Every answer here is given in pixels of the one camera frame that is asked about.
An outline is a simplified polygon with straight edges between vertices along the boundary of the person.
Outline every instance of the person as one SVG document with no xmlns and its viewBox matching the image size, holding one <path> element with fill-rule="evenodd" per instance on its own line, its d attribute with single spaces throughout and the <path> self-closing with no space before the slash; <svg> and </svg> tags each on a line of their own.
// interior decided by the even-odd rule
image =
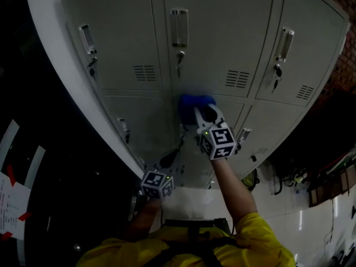
<svg viewBox="0 0 356 267">
<path fill-rule="evenodd" d="M 85 253 L 77 267 L 294 267 L 292 253 L 278 242 L 269 225 L 259 216 L 252 194 L 233 173 L 227 160 L 218 159 L 211 163 L 235 224 L 235 235 L 229 236 L 216 226 L 166 224 L 149 234 L 161 205 L 160 200 L 150 200 L 132 220 L 122 239 L 103 241 L 100 246 Z"/>
</svg>

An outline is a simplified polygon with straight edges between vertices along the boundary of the red tape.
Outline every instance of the red tape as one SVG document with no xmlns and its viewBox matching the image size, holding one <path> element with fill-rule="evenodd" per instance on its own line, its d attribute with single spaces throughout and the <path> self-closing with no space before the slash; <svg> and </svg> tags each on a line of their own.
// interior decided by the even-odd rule
<svg viewBox="0 0 356 267">
<path fill-rule="evenodd" d="M 15 185 L 16 179 L 11 164 L 7 166 L 7 176 L 10 178 L 11 186 Z"/>
<path fill-rule="evenodd" d="M 27 211 L 27 212 L 24 213 L 22 216 L 19 216 L 17 219 L 20 220 L 20 221 L 25 221 L 25 220 L 27 220 L 30 216 L 32 216 L 32 213 Z"/>
<path fill-rule="evenodd" d="M 11 236 L 12 236 L 12 233 L 9 233 L 8 231 L 6 231 L 6 233 L 4 233 L 4 234 L 0 237 L 0 241 L 6 241 L 6 240 L 8 240 Z"/>
</svg>

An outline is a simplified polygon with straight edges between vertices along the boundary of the metal locker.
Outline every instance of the metal locker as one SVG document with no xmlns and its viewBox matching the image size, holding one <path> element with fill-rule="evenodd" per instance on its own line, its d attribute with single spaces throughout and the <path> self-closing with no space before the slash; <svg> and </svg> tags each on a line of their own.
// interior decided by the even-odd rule
<svg viewBox="0 0 356 267">
<path fill-rule="evenodd" d="M 151 0 L 65 1 L 101 89 L 162 88 Z"/>
<path fill-rule="evenodd" d="M 237 122 L 244 107 L 243 104 L 217 102 L 226 121 L 232 126 Z M 181 148 L 180 166 L 184 166 L 183 174 L 179 169 L 175 176 L 176 186 L 184 187 L 204 187 L 204 184 L 211 175 L 211 164 L 206 153 L 202 152 L 197 145 L 196 136 L 197 126 L 190 126 L 184 145 Z"/>
<path fill-rule="evenodd" d="M 104 100 L 117 127 L 129 134 L 128 145 L 136 156 L 156 161 L 173 148 L 162 98 L 104 96 Z"/>
<path fill-rule="evenodd" d="M 272 0 L 165 0 L 176 93 L 246 97 Z"/>
<path fill-rule="evenodd" d="M 256 98 L 306 107 L 332 62 L 344 23 L 323 0 L 284 0 L 280 32 Z M 273 90 L 277 64 L 281 80 Z"/>
<path fill-rule="evenodd" d="M 228 158 L 231 168 L 242 179 L 269 155 L 303 113 L 303 108 L 268 101 L 255 101 L 243 126 L 251 128 L 237 155 Z"/>
</svg>

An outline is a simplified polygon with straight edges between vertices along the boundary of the white tiled floor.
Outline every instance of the white tiled floor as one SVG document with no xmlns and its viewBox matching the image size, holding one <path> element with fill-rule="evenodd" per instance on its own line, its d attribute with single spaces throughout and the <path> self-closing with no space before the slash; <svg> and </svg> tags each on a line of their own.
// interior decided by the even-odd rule
<svg viewBox="0 0 356 267">
<path fill-rule="evenodd" d="M 295 255 L 297 262 L 306 267 L 328 266 L 333 255 L 338 255 L 341 250 L 347 251 L 356 241 L 356 231 L 353 231 L 356 216 L 351 219 L 352 206 L 356 204 L 355 187 L 351 189 L 350 196 L 345 193 L 334 199 L 334 230 L 329 242 L 331 234 L 327 233 L 332 228 L 332 201 L 309 208 L 309 196 L 303 185 L 297 188 L 283 186 L 282 192 L 275 196 L 279 183 L 268 166 L 261 166 L 258 175 L 260 184 L 252 193 L 258 212 L 271 226 L 278 240 Z M 164 219 L 225 217 L 231 228 L 233 225 L 220 190 L 177 188 L 165 200 L 163 211 Z M 159 227 L 160 214 L 151 230 Z"/>
</svg>

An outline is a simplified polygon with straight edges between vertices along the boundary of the brick wall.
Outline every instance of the brick wall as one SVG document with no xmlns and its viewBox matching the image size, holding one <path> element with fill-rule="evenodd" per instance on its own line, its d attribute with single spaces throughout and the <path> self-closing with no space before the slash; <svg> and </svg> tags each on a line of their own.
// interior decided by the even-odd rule
<svg viewBox="0 0 356 267">
<path fill-rule="evenodd" d="M 322 107 L 325 101 L 337 91 L 350 91 L 356 86 L 356 0 L 334 0 L 350 16 L 351 27 L 346 36 L 346 43 L 339 56 L 330 78 L 314 104 Z"/>
</svg>

